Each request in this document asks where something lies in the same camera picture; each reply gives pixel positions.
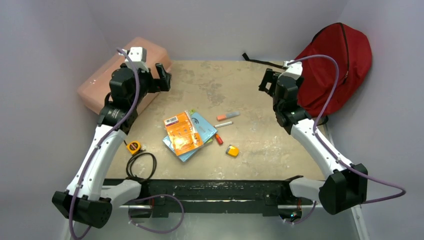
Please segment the orange booklet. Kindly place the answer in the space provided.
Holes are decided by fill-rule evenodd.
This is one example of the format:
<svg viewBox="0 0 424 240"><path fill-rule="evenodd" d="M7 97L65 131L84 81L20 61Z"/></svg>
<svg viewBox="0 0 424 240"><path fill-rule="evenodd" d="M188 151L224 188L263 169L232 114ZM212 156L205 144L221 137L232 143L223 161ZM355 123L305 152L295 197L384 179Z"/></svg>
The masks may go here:
<svg viewBox="0 0 424 240"><path fill-rule="evenodd" d="M196 150L204 145L187 110L166 118L163 123L177 156Z"/></svg>

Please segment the red backpack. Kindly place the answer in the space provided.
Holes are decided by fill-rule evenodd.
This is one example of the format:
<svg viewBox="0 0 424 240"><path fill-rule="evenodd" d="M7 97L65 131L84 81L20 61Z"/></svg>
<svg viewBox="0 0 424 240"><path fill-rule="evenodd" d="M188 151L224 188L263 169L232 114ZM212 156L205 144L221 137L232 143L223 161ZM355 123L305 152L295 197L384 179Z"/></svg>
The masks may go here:
<svg viewBox="0 0 424 240"><path fill-rule="evenodd" d="M368 37L344 23L322 28L293 59L302 62L298 105L310 118L340 110L361 86L373 63Z"/></svg>

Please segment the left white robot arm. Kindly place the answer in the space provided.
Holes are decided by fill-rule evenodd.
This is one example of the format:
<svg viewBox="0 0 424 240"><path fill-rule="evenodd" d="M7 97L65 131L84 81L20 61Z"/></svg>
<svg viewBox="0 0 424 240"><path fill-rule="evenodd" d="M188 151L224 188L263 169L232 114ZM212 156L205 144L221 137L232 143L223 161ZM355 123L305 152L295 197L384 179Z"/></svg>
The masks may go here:
<svg viewBox="0 0 424 240"><path fill-rule="evenodd" d="M129 201L146 203L149 191L135 177L103 191L106 174L113 158L137 118L137 106L148 94L168 92L171 74L163 64L155 64L158 77L152 70L123 63L111 74L109 93L104 98L95 133L89 150L74 179L65 191L56 191L52 203L68 219L70 227L80 223L101 229L112 211Z"/></svg>

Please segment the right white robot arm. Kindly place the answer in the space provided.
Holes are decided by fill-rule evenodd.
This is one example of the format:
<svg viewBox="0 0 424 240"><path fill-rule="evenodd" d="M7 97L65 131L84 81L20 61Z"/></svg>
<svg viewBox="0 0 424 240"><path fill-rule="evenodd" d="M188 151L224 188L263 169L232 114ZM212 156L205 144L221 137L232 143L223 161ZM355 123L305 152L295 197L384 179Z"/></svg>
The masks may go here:
<svg viewBox="0 0 424 240"><path fill-rule="evenodd" d="M258 87L272 97L276 121L296 139L320 168L324 181L296 176L288 180L280 196L288 204L299 198L321 203L331 215L363 204L367 199L368 170L353 164L325 138L308 112L298 105L297 94L303 78L266 69Z"/></svg>

